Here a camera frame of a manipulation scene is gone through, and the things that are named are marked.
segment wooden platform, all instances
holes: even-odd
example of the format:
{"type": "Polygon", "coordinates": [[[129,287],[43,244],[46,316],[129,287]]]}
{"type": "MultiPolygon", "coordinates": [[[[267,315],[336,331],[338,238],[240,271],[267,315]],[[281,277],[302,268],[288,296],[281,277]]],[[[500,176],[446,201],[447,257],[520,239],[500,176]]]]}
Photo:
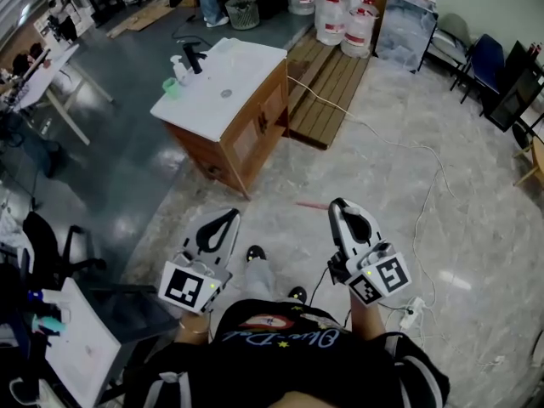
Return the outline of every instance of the wooden platform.
{"type": "MultiPolygon", "coordinates": [[[[368,59],[352,59],[340,47],[327,47],[310,31],[287,56],[289,75],[319,96],[348,109],[368,59]]],[[[326,150],[331,146],[345,114],[315,98],[290,81],[290,135],[308,145],[326,150]]]]}

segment trash bin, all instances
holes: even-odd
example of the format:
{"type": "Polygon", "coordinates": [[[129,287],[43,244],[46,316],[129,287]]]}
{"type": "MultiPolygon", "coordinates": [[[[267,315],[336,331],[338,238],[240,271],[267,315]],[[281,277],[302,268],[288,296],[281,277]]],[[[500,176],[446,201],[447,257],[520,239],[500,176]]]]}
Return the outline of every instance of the trash bin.
{"type": "Polygon", "coordinates": [[[257,27],[258,17],[257,0],[229,0],[225,7],[229,13],[230,24],[238,31],[246,31],[257,27]]]}

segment power strip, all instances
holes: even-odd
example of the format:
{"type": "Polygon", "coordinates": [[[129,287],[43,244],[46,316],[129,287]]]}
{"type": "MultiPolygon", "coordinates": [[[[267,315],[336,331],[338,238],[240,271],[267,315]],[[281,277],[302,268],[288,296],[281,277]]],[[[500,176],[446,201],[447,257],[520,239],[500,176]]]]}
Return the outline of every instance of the power strip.
{"type": "Polygon", "coordinates": [[[409,330],[411,326],[414,325],[417,317],[423,312],[424,306],[425,301],[423,301],[420,297],[415,297],[412,303],[406,307],[407,310],[405,311],[405,315],[400,321],[400,328],[404,331],[409,330]]]}

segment person's hand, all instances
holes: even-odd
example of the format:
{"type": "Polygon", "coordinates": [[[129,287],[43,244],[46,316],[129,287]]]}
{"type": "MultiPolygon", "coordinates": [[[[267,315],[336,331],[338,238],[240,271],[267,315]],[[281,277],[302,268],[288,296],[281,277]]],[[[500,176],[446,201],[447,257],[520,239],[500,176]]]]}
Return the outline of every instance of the person's hand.
{"type": "Polygon", "coordinates": [[[186,311],[179,321],[179,331],[175,341],[176,343],[206,344],[209,328],[208,314],[199,316],[186,311]]]}

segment white table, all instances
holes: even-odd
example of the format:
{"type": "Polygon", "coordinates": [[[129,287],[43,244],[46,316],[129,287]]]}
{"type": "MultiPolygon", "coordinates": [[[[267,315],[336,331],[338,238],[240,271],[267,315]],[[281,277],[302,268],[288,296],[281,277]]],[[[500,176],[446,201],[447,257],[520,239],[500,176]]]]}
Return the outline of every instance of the white table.
{"type": "Polygon", "coordinates": [[[26,83],[25,86],[28,90],[25,95],[20,98],[19,103],[15,106],[14,110],[19,111],[34,105],[40,101],[43,95],[45,95],[53,107],[59,112],[60,116],[62,116],[66,123],[71,127],[74,133],[79,136],[85,145],[89,145],[90,141],[88,137],[68,114],[68,109],[70,109],[70,106],[74,103],[77,94],[85,83],[91,85],[110,103],[113,101],[113,98],[75,62],[71,62],[70,66],[81,76],[82,80],[76,86],[76,89],[70,94],[70,97],[68,97],[68,100],[64,104],[57,98],[49,87],[55,76],[65,65],[68,64],[68,61],[78,48],[79,45],[68,48],[61,56],[56,59],[52,59],[51,65],[48,68],[41,65],[26,83]]]}
{"type": "Polygon", "coordinates": [[[82,408],[99,401],[121,344],[96,315],[72,278],[62,292],[69,298],[70,322],[59,337],[49,337],[45,359],[82,408]]]}

